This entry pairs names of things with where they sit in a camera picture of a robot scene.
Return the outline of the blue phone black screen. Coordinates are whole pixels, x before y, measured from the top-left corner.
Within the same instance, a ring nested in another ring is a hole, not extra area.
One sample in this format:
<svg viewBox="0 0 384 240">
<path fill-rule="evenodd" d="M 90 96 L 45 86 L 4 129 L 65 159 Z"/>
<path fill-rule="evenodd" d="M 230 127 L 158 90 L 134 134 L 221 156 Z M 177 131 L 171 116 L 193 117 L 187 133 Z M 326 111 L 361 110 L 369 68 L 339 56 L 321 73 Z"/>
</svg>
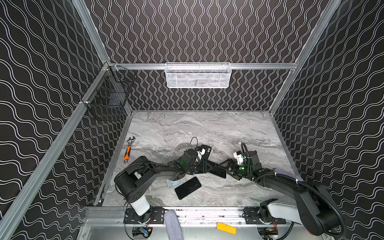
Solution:
<svg viewBox="0 0 384 240">
<path fill-rule="evenodd" d="M 217 164 L 213 164 L 212 168 L 209 170 L 209 173 L 211 173 L 217 177 L 223 178 L 223 179 L 225 179 L 227 177 L 226 170 L 221 168 Z"/>
</svg>

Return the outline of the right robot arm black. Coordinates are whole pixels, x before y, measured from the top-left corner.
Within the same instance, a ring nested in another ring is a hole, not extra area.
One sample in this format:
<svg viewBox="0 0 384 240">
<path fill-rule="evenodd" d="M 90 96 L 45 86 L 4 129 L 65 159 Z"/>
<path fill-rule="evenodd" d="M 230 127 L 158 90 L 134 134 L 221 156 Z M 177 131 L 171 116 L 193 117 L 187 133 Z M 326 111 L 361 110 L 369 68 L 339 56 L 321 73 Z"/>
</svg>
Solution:
<svg viewBox="0 0 384 240">
<path fill-rule="evenodd" d="M 238 151 L 234 156 L 220 163 L 220 168 L 236 180 L 248 179 L 295 200 L 299 220 L 311 234 L 327 234 L 334 238 L 346 235 L 347 226 L 341 210 L 322 184 L 305 182 L 278 168 L 264 168 L 256 151 Z"/>
</svg>

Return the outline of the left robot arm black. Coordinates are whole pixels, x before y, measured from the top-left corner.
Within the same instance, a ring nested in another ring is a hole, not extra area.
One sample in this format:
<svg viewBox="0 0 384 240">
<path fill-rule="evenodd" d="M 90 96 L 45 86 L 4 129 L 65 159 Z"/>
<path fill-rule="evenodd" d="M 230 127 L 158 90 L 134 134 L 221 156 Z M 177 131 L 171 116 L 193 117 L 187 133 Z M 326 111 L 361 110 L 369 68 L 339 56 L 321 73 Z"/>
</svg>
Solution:
<svg viewBox="0 0 384 240">
<path fill-rule="evenodd" d="M 145 192 L 155 180 L 178 181 L 186 175 L 209 172 L 213 168 L 208 163 L 211 151 L 212 147 L 207 145 L 187 149 L 181 157 L 166 164 L 141 156 L 115 176 L 115 185 L 126 202 L 141 217 L 151 208 Z"/>
</svg>

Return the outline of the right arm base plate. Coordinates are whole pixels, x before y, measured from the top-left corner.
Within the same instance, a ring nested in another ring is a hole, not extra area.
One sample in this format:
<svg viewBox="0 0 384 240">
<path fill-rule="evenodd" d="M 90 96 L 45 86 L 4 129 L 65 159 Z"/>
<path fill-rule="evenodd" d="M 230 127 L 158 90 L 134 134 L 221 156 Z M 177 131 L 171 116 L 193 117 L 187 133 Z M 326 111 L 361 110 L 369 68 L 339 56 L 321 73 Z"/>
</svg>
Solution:
<svg viewBox="0 0 384 240">
<path fill-rule="evenodd" d="M 285 225 L 287 223 L 284 219 L 273 218 L 264 210 L 260 212 L 259 207 L 245 207 L 242 217 L 247 225 Z"/>
</svg>

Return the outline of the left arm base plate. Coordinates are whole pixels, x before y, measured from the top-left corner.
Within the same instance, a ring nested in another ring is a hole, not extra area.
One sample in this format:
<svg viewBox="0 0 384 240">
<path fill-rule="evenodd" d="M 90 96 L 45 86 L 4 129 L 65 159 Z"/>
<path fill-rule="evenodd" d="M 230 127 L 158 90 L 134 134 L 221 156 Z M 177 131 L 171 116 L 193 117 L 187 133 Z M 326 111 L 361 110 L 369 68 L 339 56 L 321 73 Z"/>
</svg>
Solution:
<svg viewBox="0 0 384 240">
<path fill-rule="evenodd" d="M 124 224 L 160 224 L 164 223 L 164 214 L 166 210 L 162 207 L 150 207 L 142 216 L 139 216 L 133 208 L 127 208 L 124 217 Z"/>
</svg>

